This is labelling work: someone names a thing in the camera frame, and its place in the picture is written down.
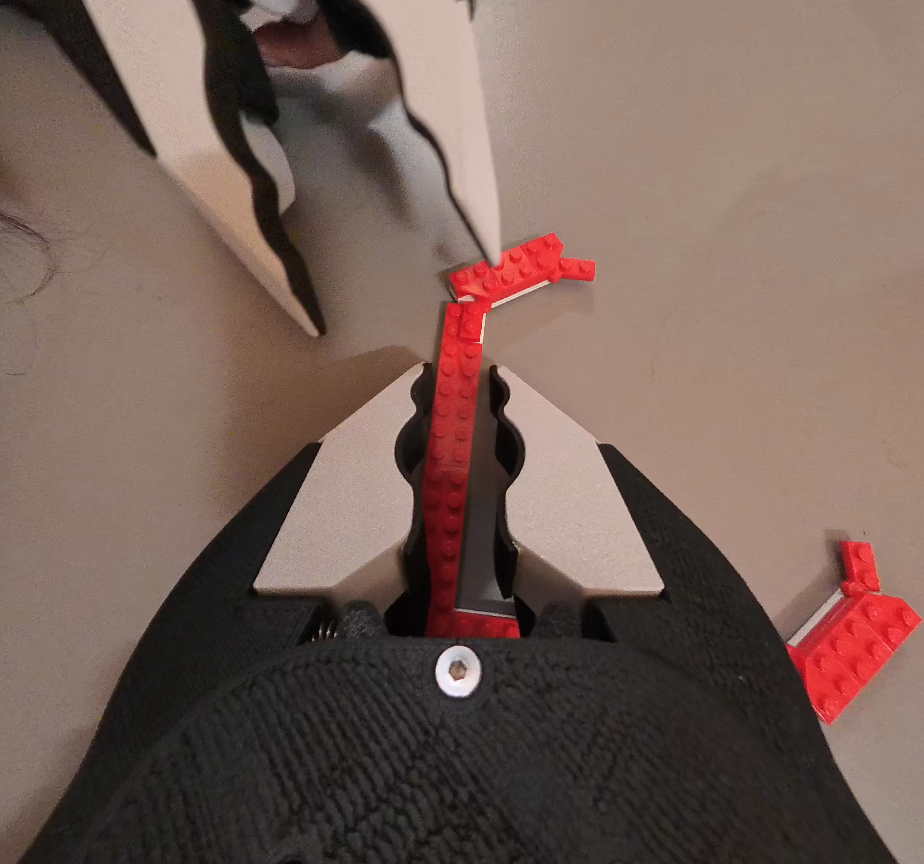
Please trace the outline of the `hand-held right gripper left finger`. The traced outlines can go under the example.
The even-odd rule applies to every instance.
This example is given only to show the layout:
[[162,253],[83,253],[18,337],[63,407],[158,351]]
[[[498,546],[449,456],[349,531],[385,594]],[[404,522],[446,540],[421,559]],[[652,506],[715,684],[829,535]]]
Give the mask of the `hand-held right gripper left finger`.
[[433,366],[416,364],[324,436],[256,593],[396,601],[406,591],[433,392]]

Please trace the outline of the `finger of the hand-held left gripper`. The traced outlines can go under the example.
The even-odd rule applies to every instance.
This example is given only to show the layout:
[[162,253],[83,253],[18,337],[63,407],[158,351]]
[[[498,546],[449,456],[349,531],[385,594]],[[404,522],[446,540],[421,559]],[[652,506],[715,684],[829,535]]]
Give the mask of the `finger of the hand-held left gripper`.
[[490,265],[501,261],[499,193],[469,0],[342,0],[381,32],[412,125],[439,154],[447,192]]
[[255,42],[220,0],[81,0],[169,177],[313,338],[326,332],[282,216],[294,179]]

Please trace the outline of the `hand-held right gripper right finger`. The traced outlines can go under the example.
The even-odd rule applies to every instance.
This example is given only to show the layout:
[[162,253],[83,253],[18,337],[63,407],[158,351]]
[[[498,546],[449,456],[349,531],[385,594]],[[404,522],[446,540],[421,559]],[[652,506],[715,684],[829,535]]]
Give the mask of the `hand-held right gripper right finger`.
[[504,366],[490,368],[490,407],[506,474],[493,545],[502,595],[660,596],[662,576],[596,437]]

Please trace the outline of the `red lego corner frame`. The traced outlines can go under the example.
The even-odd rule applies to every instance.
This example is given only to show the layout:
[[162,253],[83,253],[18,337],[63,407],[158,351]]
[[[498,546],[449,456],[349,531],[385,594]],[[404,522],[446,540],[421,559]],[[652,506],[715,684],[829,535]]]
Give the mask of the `red lego corner frame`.
[[517,639],[514,616],[456,606],[475,428],[484,302],[447,304],[423,481],[422,504],[431,594],[426,634],[439,639]]

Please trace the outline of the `red angled lego section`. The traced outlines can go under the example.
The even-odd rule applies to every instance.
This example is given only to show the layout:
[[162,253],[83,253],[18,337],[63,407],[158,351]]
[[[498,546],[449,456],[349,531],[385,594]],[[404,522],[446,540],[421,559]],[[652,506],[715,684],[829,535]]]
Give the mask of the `red angled lego section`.
[[562,280],[592,282],[595,277],[595,261],[565,256],[552,232],[505,250],[496,266],[483,260],[460,268],[448,275],[448,284],[456,302],[496,307]]

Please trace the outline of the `red and white lego assembly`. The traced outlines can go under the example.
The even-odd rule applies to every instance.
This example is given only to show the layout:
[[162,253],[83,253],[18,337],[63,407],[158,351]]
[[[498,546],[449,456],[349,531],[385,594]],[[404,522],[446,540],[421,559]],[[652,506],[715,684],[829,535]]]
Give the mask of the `red and white lego assembly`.
[[887,595],[872,545],[841,541],[844,578],[787,642],[817,717],[833,724],[921,624],[902,598]]

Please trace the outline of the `person's left hand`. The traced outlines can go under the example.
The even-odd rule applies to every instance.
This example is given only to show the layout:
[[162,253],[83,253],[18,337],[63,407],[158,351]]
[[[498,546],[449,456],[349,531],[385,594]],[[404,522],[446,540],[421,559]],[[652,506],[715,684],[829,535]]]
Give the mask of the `person's left hand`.
[[263,25],[253,36],[264,64],[272,68],[310,71],[344,55],[321,13],[306,25],[288,21]]

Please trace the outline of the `dark hair strands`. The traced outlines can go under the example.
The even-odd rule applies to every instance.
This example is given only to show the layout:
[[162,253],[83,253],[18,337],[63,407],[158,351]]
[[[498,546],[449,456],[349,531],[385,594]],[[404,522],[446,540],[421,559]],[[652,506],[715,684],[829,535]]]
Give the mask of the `dark hair strands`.
[[50,241],[19,217],[1,212],[1,373],[28,373],[36,352],[29,309],[51,284],[58,259]]

